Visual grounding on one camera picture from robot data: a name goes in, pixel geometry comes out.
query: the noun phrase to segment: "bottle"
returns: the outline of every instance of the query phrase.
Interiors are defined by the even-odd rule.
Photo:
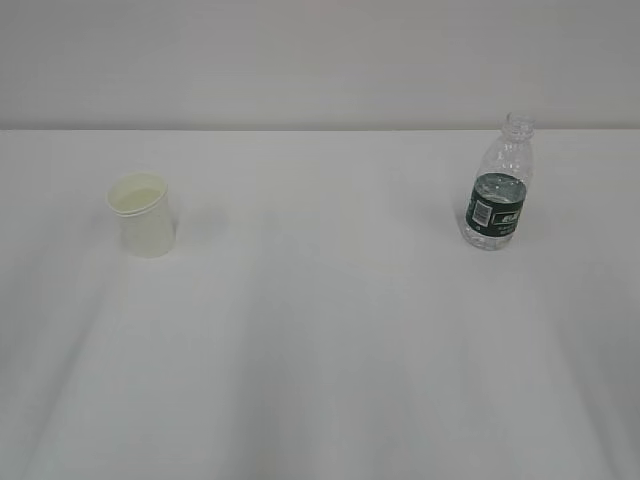
[[[484,154],[462,225],[474,247],[499,250],[515,232],[533,176],[533,118],[510,113]]]

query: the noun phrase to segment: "green bottle label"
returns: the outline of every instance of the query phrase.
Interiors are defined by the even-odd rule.
[[[526,195],[525,185],[504,173],[478,177],[467,208],[467,224],[487,237],[515,232]]]

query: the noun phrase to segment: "cup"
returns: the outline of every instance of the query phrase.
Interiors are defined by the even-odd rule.
[[[116,182],[107,204],[118,216],[124,247],[137,257],[167,253],[175,242],[168,186],[153,173],[132,173]]]

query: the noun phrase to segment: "bottle neck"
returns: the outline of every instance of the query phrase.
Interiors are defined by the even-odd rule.
[[[510,132],[505,132],[502,130],[502,135],[500,137],[504,143],[513,143],[516,145],[526,145],[531,143],[531,136],[524,135],[513,135]]]
[[[533,118],[510,113],[502,126],[502,137],[509,143],[528,142],[533,137]]]

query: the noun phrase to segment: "white paper cup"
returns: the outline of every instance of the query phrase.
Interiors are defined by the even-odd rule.
[[[122,243],[137,257],[153,258],[167,253],[175,242],[168,186],[152,173],[132,173],[121,178],[107,194],[122,229]]]

